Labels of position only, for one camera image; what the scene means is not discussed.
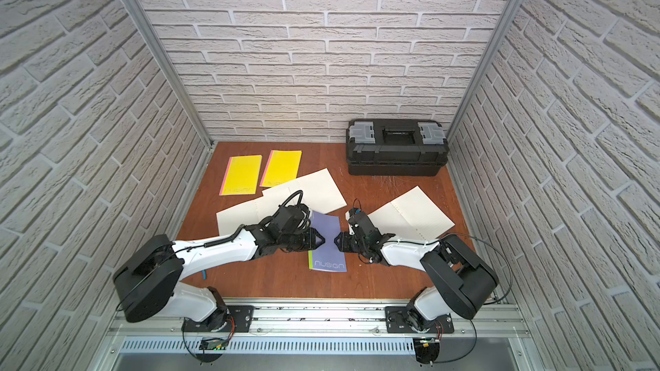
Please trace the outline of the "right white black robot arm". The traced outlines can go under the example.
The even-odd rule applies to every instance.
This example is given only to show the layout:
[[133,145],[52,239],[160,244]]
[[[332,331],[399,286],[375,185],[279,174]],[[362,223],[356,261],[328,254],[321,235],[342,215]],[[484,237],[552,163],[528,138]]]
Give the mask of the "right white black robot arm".
[[382,233],[357,208],[347,213],[349,230],[334,239],[340,252],[357,254],[365,263],[424,271],[432,285],[410,300],[405,321],[428,331],[438,318],[455,314],[474,319],[499,286],[497,273],[455,234],[422,242]]

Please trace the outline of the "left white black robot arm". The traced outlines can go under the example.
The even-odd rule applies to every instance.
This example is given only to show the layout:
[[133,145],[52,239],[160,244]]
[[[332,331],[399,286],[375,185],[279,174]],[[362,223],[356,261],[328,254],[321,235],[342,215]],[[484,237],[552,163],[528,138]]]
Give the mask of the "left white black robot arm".
[[213,287],[185,282],[195,273],[235,262],[248,262],[283,252],[309,252],[324,244],[311,225],[312,212],[304,193],[294,192],[275,213],[256,224],[241,224],[225,237],[170,240],[156,235],[127,259],[113,275],[117,309],[129,323],[152,317],[183,319],[186,331],[218,331],[230,321],[230,311]]

